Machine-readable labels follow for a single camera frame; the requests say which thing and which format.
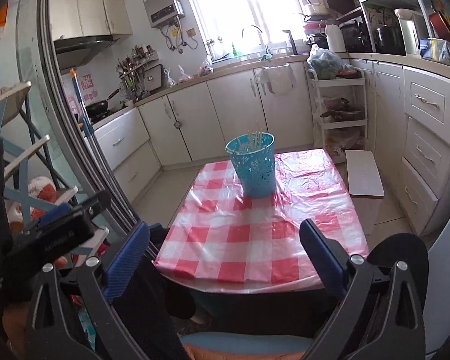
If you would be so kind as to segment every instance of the basket rim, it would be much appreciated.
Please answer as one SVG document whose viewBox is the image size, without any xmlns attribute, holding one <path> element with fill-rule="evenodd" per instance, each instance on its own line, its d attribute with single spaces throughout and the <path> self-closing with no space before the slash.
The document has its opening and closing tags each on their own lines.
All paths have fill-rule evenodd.
<svg viewBox="0 0 450 360">
<path fill-rule="evenodd" d="M 255 151 L 249 151 L 248 153 L 237 153 L 237 154 L 233 154 L 233 155 L 249 155 L 249 154 L 255 154 L 255 153 L 261 152 L 262 150 L 265 150 L 265 149 L 269 148 L 271 145 L 274 144 L 274 142 L 275 142 L 275 137 L 274 137 L 272 134 L 270 134 L 269 132 L 263 132 L 262 134 L 263 134 L 263 135 L 270 135 L 270 136 L 271 136 L 271 142 L 270 142 L 267 146 L 264 146 L 264 147 L 262 147 L 262 149 L 258 149 L 258 150 L 255 150 Z M 244 137 L 244 136 L 247 136 L 247 137 L 248 137 L 248 134 L 243 134 L 243 135 L 240 135 L 240 136 L 238 136 L 238 137 L 236 137 L 236 138 L 233 138 L 229 143 L 227 143 L 227 144 L 225 145 L 225 150 L 229 149 L 228 145 L 231 144 L 234 140 L 240 139 L 240 138 L 242 138 L 242 137 Z"/>
</svg>

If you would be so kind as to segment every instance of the white kettle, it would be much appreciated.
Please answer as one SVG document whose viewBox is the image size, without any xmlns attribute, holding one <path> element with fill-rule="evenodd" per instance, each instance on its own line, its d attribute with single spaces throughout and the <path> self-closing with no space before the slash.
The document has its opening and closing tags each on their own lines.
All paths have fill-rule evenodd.
<svg viewBox="0 0 450 360">
<path fill-rule="evenodd" d="M 328 48 L 334 53 L 345 53 L 344 36 L 340 28 L 335 24 L 330 24 L 325 27 L 325 35 L 327 36 Z"/>
</svg>

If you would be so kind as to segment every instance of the blue plastic basket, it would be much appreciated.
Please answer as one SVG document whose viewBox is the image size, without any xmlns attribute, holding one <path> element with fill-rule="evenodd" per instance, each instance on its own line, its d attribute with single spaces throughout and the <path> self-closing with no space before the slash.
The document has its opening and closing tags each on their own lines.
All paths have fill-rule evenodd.
<svg viewBox="0 0 450 360">
<path fill-rule="evenodd" d="M 240 145 L 245 152 L 240 152 Z M 226 145 L 226 151 L 243 186 L 243 193 L 254 199 L 264 198 L 275 192 L 275 138 L 262 133 L 262 149 L 250 151 L 248 135 L 242 135 Z"/>
</svg>

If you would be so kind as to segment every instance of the water heater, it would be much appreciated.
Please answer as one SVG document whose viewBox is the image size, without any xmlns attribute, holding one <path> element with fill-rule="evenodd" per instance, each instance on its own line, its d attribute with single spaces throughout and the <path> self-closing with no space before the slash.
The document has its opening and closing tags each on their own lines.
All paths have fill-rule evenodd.
<svg viewBox="0 0 450 360">
<path fill-rule="evenodd" d="M 173 23 L 175 16 L 185 17 L 180 0 L 143 0 L 152 28 Z"/>
</svg>

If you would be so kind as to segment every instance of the red and white tablecloth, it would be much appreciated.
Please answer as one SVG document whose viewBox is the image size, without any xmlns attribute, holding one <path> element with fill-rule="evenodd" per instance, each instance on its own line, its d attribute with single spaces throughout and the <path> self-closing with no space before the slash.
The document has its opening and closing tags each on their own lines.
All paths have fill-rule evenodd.
<svg viewBox="0 0 450 360">
<path fill-rule="evenodd" d="M 321 282 L 300 244 L 300 223 L 312 218 L 349 254 L 368 255 L 342 178 L 323 149 L 275 156 L 276 192 L 243 196 L 230 161 L 198 174 L 155 265 L 171 280 L 205 292 L 307 290 Z"/>
</svg>

